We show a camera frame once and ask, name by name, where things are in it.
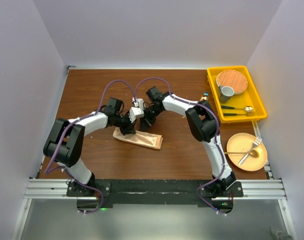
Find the peach satin napkin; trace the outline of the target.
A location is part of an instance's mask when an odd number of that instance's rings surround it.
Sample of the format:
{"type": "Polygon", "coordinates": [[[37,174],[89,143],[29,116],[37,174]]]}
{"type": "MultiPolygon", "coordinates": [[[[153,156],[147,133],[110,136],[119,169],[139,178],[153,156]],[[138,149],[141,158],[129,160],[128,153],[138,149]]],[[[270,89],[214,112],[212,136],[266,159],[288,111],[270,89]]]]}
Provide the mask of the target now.
{"type": "Polygon", "coordinates": [[[160,150],[163,142],[161,135],[142,131],[137,131],[135,134],[123,135],[118,127],[115,128],[112,136],[122,142],[154,150],[160,150]]]}

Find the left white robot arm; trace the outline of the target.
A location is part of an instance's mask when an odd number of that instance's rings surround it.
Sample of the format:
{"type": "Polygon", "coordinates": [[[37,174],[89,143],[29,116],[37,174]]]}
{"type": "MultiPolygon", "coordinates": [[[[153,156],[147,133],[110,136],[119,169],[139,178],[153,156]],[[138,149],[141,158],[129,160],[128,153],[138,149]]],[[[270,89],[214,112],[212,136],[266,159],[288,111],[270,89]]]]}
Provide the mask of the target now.
{"type": "Polygon", "coordinates": [[[84,196],[98,195],[95,175],[81,159],[84,137],[110,126],[119,128],[123,135],[134,134],[136,121],[144,111],[137,101],[133,104],[129,110],[124,110],[124,102],[111,97],[107,104],[88,115],[70,120],[57,118],[43,148],[43,154],[50,158],[44,173],[55,170],[52,164],[57,163],[76,181],[80,193],[84,196]]]}

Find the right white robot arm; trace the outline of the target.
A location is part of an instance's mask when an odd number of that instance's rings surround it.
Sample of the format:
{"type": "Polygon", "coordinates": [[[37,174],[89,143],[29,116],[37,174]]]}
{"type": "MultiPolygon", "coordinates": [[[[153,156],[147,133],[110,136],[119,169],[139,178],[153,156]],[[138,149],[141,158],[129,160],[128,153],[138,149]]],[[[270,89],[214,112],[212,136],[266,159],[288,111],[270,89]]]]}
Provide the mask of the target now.
{"type": "Polygon", "coordinates": [[[204,146],[212,167],[213,180],[203,188],[215,190],[219,196],[226,196],[236,182],[221,145],[220,123],[208,101],[189,101],[169,92],[162,93],[155,86],[146,95],[151,104],[144,109],[140,130],[147,131],[163,111],[170,111],[186,117],[192,136],[204,146]]]}

